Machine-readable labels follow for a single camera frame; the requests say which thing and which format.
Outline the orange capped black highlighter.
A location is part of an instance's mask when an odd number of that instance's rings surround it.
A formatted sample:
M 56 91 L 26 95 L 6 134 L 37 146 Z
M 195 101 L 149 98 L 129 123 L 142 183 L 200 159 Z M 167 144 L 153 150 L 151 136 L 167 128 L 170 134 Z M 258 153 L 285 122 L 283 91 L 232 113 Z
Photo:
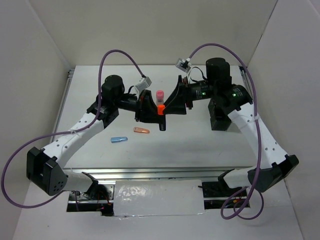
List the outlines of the orange capped black highlighter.
M 164 104 L 158 105 L 157 106 L 157 114 L 160 116 L 163 116 L 165 108 L 166 108 L 166 106 Z

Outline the orange translucent cap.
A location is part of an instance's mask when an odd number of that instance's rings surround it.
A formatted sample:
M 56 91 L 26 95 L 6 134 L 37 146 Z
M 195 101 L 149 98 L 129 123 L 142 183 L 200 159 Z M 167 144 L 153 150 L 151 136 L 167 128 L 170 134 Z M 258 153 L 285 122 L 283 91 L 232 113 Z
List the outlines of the orange translucent cap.
M 150 133 L 150 131 L 148 129 L 142 128 L 142 127 L 134 127 L 133 132 L 139 133 L 139 134 L 149 134 Z

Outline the pink capped clear bottle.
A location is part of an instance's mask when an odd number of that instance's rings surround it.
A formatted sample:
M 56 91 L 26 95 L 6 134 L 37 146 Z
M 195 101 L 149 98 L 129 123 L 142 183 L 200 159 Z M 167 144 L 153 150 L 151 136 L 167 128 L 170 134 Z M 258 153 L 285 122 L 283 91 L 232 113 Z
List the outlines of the pink capped clear bottle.
M 164 92 L 162 90 L 158 90 L 156 92 L 156 105 L 163 105 L 164 104 Z

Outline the blue translucent cap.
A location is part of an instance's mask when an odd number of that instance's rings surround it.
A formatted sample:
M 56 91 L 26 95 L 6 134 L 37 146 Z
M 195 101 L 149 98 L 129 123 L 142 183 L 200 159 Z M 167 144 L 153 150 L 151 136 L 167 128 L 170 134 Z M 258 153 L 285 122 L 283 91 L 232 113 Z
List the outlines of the blue translucent cap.
M 128 141 L 128 138 L 126 136 L 117 136 L 117 137 L 111 137 L 110 142 L 111 143 L 121 143 Z

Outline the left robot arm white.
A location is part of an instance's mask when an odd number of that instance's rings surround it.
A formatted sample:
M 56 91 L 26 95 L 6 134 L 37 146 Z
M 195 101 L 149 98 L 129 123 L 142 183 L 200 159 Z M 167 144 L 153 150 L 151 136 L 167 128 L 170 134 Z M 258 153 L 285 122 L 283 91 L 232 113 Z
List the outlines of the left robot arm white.
M 26 176 L 49 196 L 62 191 L 79 191 L 88 200 L 97 197 L 105 187 L 89 173 L 64 170 L 70 158 L 92 137 L 102 132 L 119 115 L 119 110 L 135 113 L 135 120 L 158 124 L 166 129 L 166 118 L 158 113 L 151 91 L 143 90 L 140 96 L 125 93 L 123 80 L 118 75 L 108 76 L 101 87 L 101 108 L 94 102 L 83 117 L 64 134 L 42 149 L 33 147 L 27 153 Z

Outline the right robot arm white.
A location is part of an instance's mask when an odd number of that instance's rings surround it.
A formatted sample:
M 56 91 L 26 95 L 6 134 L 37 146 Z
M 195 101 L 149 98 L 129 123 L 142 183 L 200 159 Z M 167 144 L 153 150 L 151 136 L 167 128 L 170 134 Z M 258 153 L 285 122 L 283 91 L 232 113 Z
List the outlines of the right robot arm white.
M 178 83 L 164 103 L 164 115 L 185 115 L 197 100 L 210 99 L 227 120 L 234 123 L 247 139 L 259 166 L 229 170 L 219 176 L 218 190 L 230 196 L 236 188 L 253 187 L 265 192 L 285 179 L 299 164 L 274 139 L 262 119 L 254 112 L 253 99 L 242 85 L 232 83 L 230 64 L 220 57 L 205 62 L 206 79 L 188 83 L 180 76 Z

